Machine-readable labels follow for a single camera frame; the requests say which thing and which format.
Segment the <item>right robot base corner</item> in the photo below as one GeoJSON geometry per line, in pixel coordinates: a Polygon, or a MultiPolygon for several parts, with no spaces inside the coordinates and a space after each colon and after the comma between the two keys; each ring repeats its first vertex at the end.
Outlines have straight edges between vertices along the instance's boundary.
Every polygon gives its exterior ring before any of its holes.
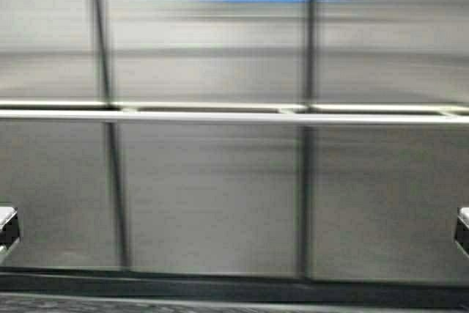
{"type": "Polygon", "coordinates": [[[467,257],[468,249],[468,207],[461,207],[457,211],[457,222],[454,230],[454,241],[462,253],[467,257]]]}

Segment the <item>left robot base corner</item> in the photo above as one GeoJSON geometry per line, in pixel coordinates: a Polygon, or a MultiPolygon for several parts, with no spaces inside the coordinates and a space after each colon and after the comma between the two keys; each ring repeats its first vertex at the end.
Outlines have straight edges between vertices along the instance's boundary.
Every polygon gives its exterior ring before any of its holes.
{"type": "Polygon", "coordinates": [[[20,238],[17,209],[9,205],[1,205],[1,257],[5,257],[20,238]]]}

